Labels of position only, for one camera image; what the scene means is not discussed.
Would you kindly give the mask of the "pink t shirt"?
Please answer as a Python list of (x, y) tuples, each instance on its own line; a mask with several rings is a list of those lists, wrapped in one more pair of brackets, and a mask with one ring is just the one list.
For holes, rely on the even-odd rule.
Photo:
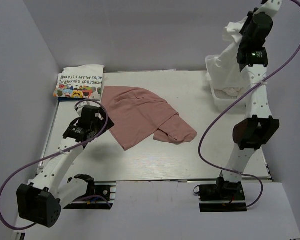
[(144, 88), (105, 86), (101, 103), (114, 123), (110, 132), (124, 151), (151, 135), (171, 144), (190, 143), (197, 136), (165, 99)]

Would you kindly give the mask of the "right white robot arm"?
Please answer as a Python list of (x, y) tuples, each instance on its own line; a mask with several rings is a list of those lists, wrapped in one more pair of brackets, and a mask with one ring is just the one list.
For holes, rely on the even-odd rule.
[(269, 61), (264, 46), (280, 7), (279, 0), (264, 0), (243, 20), (230, 22), (222, 34), (231, 44), (215, 59), (214, 71), (218, 76), (213, 86), (223, 91), (236, 90), (238, 97), (245, 101), (244, 120), (233, 128), (234, 148), (220, 173), (224, 182), (215, 187), (216, 195), (223, 200), (233, 195), (232, 184), (242, 180), (250, 158), (280, 126), (269, 107), (266, 86)]

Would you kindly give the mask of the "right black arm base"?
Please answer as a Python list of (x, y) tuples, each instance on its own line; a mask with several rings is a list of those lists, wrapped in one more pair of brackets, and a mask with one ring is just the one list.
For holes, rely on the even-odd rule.
[(246, 198), (242, 183), (224, 180), (221, 175), (214, 184), (200, 184), (193, 193), (199, 197), (201, 213), (246, 212)]

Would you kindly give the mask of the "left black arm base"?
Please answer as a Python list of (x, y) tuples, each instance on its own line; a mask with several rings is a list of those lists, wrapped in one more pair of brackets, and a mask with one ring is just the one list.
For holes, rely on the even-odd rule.
[(67, 183), (74, 180), (83, 181), (86, 184), (85, 194), (77, 197), (64, 209), (69, 210), (110, 210), (114, 204), (117, 184), (95, 182), (95, 179), (86, 174), (77, 174), (70, 177)]

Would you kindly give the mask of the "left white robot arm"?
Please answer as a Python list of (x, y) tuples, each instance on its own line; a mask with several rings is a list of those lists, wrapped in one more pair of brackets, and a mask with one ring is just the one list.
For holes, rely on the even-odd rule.
[(62, 184), (66, 173), (87, 145), (115, 124), (104, 107), (85, 105), (62, 136), (56, 156), (49, 159), (44, 169), (28, 184), (16, 191), (18, 215), (34, 224), (51, 228), (62, 209), (75, 200), (89, 200), (96, 193), (95, 179), (87, 174), (76, 174)]

